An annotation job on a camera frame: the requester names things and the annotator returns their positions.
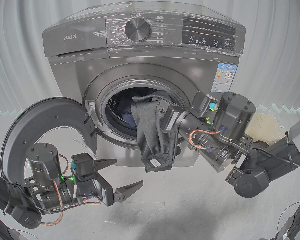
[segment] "white curtain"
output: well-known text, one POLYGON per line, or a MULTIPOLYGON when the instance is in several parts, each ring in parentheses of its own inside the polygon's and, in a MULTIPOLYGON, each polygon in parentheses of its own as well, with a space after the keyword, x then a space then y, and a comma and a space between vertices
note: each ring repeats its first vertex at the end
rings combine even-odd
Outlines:
MULTIPOLYGON (((42 31, 72 13, 111 2, 0 0, 0 122, 11 123, 32 103, 60 95, 44 56, 42 31)), ((232 91, 256 106, 300 107, 299 0, 186 2, 205 5, 246 27, 232 91)))

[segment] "control panel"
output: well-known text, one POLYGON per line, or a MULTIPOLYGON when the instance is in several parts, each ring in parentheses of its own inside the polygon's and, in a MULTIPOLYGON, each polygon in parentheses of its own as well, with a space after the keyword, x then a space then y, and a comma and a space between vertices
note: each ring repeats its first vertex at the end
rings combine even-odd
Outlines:
POLYGON ((234 50, 234 27, 212 20, 183 17, 182 43, 234 50))
POLYGON ((171 45, 181 43, 182 17, 143 13, 106 16, 107 46, 171 45))
POLYGON ((165 45, 234 51, 236 29, 208 18, 139 13, 106 16, 108 47, 165 45))

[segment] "plastic wrap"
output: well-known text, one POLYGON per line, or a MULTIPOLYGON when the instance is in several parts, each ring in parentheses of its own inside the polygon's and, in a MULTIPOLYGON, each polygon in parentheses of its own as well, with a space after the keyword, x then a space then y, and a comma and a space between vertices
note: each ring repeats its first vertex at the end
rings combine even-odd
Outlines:
POLYGON ((189 51, 222 53, 240 57, 245 41, 245 27, 235 21, 171 11, 141 11, 106 14, 108 51, 153 47, 185 47, 189 51), (131 40, 125 26, 131 19, 142 18, 150 25, 148 36, 131 40))

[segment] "aux logo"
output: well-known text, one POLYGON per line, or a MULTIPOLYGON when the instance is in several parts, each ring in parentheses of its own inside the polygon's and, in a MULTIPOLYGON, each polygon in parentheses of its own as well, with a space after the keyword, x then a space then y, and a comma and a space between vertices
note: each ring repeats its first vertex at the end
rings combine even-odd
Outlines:
POLYGON ((64 37, 64 41, 65 41, 65 40, 68 40, 68 39, 72 39, 72 38, 76 38, 76 34, 71 35, 71 36, 65 36, 65 37, 64 37))

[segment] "button icon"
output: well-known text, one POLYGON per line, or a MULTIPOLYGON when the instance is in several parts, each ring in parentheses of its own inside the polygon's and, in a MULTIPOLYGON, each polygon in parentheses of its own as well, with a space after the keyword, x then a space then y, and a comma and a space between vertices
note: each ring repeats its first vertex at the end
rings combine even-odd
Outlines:
POLYGON ((225 42, 225 47, 230 47, 231 46, 231 42, 230 41, 226 41, 225 42))

